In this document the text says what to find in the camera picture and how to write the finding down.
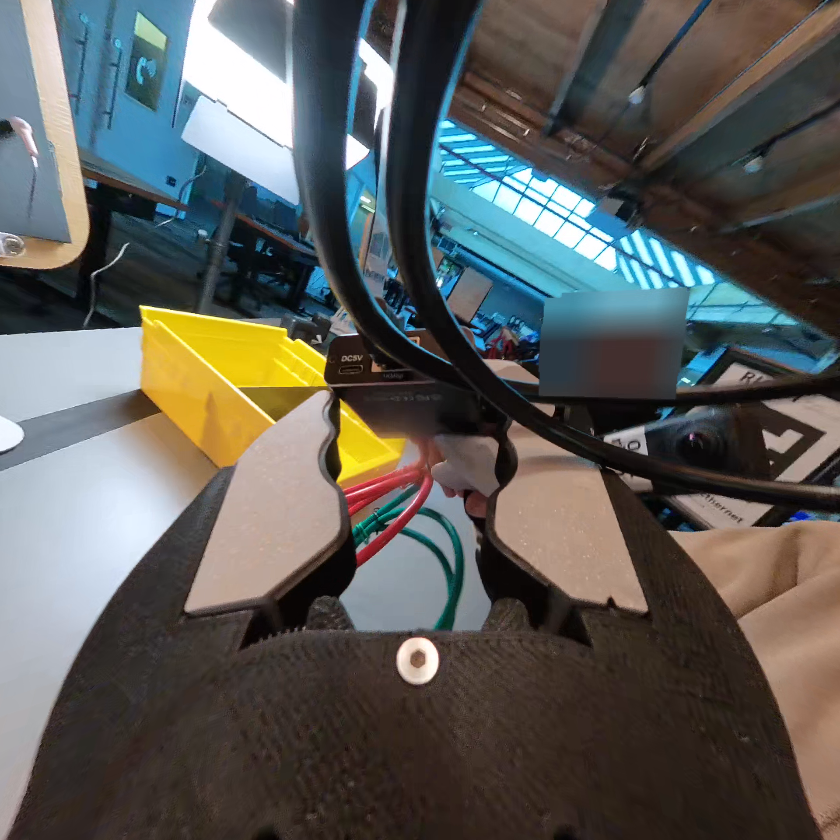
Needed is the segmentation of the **studio light on stand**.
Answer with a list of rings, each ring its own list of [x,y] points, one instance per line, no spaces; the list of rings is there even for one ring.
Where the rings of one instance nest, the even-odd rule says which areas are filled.
[[[294,2],[195,2],[182,80],[196,103],[182,140],[229,170],[197,310],[209,311],[236,213],[251,182],[301,207],[293,160],[291,19]]]

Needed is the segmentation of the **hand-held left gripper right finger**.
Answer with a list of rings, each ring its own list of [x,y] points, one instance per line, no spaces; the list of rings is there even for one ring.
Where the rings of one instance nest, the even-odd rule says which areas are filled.
[[[488,536],[573,601],[644,615],[648,604],[601,470],[513,422],[516,465],[487,503]]]

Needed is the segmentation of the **black ethernet splitter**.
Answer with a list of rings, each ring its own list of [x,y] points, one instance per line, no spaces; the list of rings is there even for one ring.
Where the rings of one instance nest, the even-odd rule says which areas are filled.
[[[324,380],[380,438],[492,435],[508,420],[464,382],[430,379],[357,332],[333,337]]]

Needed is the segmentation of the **yellow wall sign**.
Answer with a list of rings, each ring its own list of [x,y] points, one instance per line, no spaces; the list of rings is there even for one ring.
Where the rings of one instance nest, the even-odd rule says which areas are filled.
[[[157,112],[168,61],[168,36],[141,12],[133,24],[133,39],[125,93],[146,109]]]

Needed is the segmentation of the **person's right hand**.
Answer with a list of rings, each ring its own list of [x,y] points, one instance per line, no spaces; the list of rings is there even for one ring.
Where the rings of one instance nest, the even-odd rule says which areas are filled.
[[[470,519],[485,520],[487,518],[487,496],[471,488],[457,490],[445,485],[441,485],[441,487],[446,497],[457,497],[463,501],[465,513]]]

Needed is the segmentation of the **yellow storage bin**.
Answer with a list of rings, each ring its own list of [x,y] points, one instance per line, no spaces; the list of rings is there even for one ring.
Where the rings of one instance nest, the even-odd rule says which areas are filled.
[[[326,360],[285,329],[141,306],[141,391],[216,467],[275,420],[245,389],[325,386]]]

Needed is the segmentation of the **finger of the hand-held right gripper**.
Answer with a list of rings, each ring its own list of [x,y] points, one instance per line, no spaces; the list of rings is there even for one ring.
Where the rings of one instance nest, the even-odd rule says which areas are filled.
[[[499,444],[488,436],[441,434],[434,437],[434,479],[455,492],[491,497],[499,488],[496,465]]]

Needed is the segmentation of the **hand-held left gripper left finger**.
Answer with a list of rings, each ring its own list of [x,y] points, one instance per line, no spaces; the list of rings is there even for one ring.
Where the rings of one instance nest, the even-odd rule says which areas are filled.
[[[339,486],[340,402],[313,392],[238,458],[192,588],[189,616],[260,610],[305,617],[356,570]]]

